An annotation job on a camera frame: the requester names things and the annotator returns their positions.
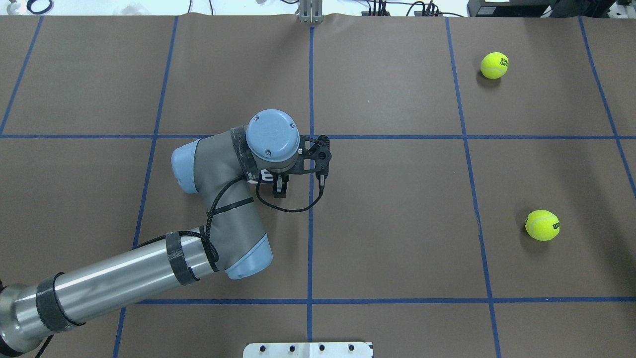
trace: white bracket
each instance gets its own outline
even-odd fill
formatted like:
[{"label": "white bracket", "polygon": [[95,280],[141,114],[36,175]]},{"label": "white bracket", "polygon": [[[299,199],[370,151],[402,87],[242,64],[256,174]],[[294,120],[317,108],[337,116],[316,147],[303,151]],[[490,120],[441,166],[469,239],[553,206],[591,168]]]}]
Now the white bracket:
[{"label": "white bracket", "polygon": [[322,16],[322,0],[300,0],[298,3],[298,20],[306,24],[320,24]]},{"label": "white bracket", "polygon": [[251,343],[243,358],[373,358],[370,342]]}]

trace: round blue joint cap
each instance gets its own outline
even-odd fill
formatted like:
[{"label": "round blue joint cap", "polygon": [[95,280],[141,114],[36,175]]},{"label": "round blue joint cap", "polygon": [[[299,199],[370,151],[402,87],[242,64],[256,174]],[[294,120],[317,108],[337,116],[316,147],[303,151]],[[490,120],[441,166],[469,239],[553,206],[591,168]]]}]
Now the round blue joint cap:
[{"label": "round blue joint cap", "polygon": [[272,259],[272,248],[269,240],[267,240],[267,234],[265,234],[250,251],[225,270],[225,273],[232,280],[240,280],[243,277],[252,276],[263,271],[272,263]]},{"label": "round blue joint cap", "polygon": [[172,152],[172,172],[177,178],[177,183],[183,191],[188,194],[196,194],[195,186],[195,152],[197,151],[197,143],[195,140],[181,146]]},{"label": "round blue joint cap", "polygon": [[279,110],[258,112],[247,125],[247,145],[268,162],[284,162],[298,151],[300,135],[291,117]]}]

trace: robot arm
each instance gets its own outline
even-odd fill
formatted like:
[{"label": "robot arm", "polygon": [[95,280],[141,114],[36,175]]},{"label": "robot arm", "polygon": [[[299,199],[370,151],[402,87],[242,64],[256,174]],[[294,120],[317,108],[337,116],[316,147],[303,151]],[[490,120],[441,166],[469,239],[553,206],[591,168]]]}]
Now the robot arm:
[{"label": "robot arm", "polygon": [[[307,141],[311,148],[304,147]],[[315,168],[303,168],[307,159]],[[322,191],[330,159],[327,137],[300,136],[294,121],[278,110],[176,149],[175,177],[185,192],[202,196],[210,210],[206,225],[168,233],[37,285],[0,287],[0,357],[18,357],[47,336],[217,271],[238,280],[265,269],[272,250],[246,179],[259,178],[262,169],[286,180],[315,173]]]}]

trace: brown table surface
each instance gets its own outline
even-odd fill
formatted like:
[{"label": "brown table surface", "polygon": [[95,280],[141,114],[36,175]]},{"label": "brown table surface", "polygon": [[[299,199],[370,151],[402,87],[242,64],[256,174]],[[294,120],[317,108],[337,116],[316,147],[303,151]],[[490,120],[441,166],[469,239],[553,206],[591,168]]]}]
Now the brown table surface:
[{"label": "brown table surface", "polygon": [[[633,357],[634,20],[1,17],[0,277],[34,284],[205,219],[170,154],[290,114],[331,137],[324,199],[259,205],[274,262],[58,334],[45,358]],[[508,55],[500,80],[478,71]],[[292,178],[287,207],[310,199]],[[550,242],[522,229],[558,215]]]}]

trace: black tape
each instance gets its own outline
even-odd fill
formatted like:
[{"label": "black tape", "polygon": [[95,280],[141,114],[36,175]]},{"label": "black tape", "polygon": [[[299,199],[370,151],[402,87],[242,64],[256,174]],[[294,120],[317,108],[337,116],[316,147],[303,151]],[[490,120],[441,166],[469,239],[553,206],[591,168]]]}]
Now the black tape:
[{"label": "black tape", "polygon": [[[208,238],[206,237],[206,235],[205,235],[205,227],[204,227],[203,225],[201,225],[201,226],[199,227],[199,232],[204,234],[204,235],[203,235],[203,238],[201,239],[201,243],[203,244],[203,247],[205,248],[206,243],[207,243],[208,245],[211,245],[211,243],[210,243],[210,239],[208,239]],[[210,263],[210,266],[212,266],[212,271],[214,271],[214,272],[219,272],[219,268],[218,268],[218,267],[216,267],[216,262],[214,262],[214,261],[210,260],[210,257],[209,257],[209,256],[208,256],[208,260],[207,260],[207,262],[209,262],[209,263]]]},{"label": "black tape", "polygon": [[6,344],[6,342],[2,338],[2,335],[0,334],[0,354],[7,357],[20,357],[24,353],[18,352],[17,350],[9,347],[9,345]]},{"label": "black tape", "polygon": [[55,280],[62,276],[64,273],[60,272],[55,276],[51,276],[38,285],[36,292],[36,308],[38,309],[38,315],[42,323],[51,332],[65,332],[70,331],[76,326],[81,326],[84,323],[75,323],[66,317],[60,301],[55,294]]},{"label": "black tape", "polygon": [[220,213],[224,213],[226,211],[230,211],[232,209],[236,209],[239,206],[247,205],[247,204],[253,203],[253,202],[254,202],[254,198],[253,197],[248,197],[247,199],[243,199],[241,201],[237,201],[236,203],[233,203],[233,204],[230,204],[230,205],[226,205],[226,206],[224,206],[222,208],[218,208],[218,209],[216,209],[216,210],[214,210],[212,212],[212,215],[217,215],[217,214],[220,214]]},{"label": "black tape", "polygon": [[237,155],[238,163],[240,164],[243,174],[248,180],[255,180],[258,178],[258,167],[256,160],[252,154],[252,150],[247,145],[245,138],[244,127],[234,127],[231,129],[232,133],[232,146],[234,146],[234,152]]},{"label": "black tape", "polygon": [[182,286],[199,281],[192,269],[188,267],[186,257],[183,255],[179,233],[167,233],[165,235],[165,250],[168,253],[168,261],[170,261],[172,272]]}]

